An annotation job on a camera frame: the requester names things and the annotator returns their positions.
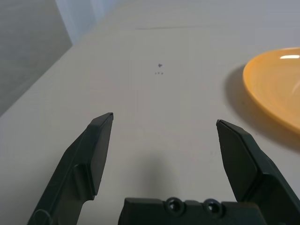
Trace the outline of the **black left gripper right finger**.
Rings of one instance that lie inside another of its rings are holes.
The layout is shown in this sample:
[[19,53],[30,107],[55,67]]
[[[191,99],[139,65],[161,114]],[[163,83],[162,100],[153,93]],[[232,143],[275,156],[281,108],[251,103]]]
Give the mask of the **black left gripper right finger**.
[[251,134],[216,122],[223,166],[238,202],[254,203],[269,225],[298,225],[300,200]]

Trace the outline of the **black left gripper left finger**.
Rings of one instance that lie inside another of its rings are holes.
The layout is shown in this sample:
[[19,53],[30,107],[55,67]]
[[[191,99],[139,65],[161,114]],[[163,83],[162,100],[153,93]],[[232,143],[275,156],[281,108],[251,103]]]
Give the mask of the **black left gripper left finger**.
[[29,225],[75,225],[85,202],[98,194],[113,113],[94,118],[67,148],[35,207]]

